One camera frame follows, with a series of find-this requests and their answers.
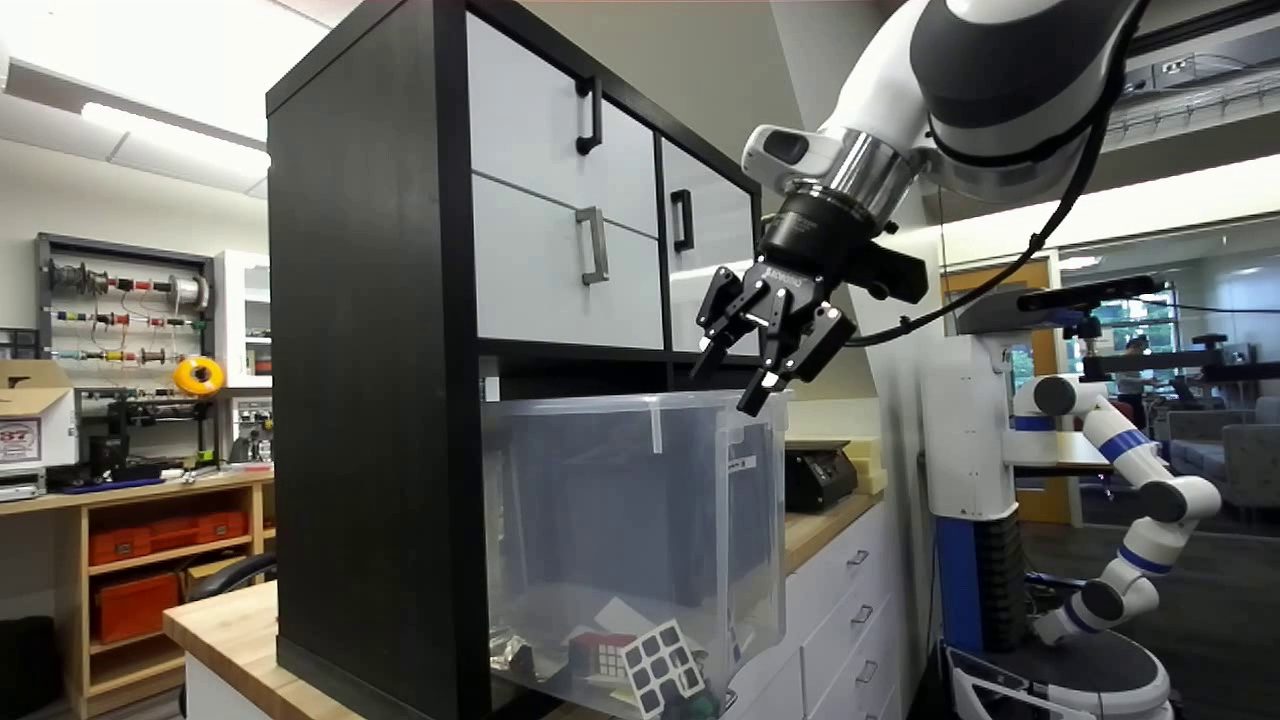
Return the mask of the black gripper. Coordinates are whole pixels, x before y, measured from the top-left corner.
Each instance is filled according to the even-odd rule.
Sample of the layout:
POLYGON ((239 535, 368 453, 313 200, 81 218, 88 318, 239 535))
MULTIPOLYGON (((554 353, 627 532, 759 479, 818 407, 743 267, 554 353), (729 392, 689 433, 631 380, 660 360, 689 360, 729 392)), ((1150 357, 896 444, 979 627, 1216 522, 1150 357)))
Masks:
POLYGON ((818 380, 856 331, 836 302, 846 283, 918 302, 928 293, 928 267, 884 248, 869 212, 808 193, 789 196, 752 265, 711 273, 696 307, 692 380, 703 380, 749 331, 763 335, 763 360, 736 401, 743 416, 756 416, 791 380, 818 380))

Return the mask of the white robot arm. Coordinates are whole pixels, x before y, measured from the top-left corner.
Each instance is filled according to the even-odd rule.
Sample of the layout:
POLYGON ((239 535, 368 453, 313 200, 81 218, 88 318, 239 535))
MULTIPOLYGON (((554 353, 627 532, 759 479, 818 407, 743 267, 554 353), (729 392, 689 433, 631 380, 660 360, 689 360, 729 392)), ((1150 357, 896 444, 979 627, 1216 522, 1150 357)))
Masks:
POLYGON ((1034 259, 1084 196, 1125 91, 1150 0, 905 0, 856 54, 818 127, 756 125, 740 170, 779 196, 743 273, 715 267, 696 313, 700 366, 759 335, 736 407, 756 416, 818 380, 846 342, 888 342, 907 314, 861 335, 846 288, 920 302, 928 267, 881 236, 918 175, 960 193, 1055 193, 1034 259))

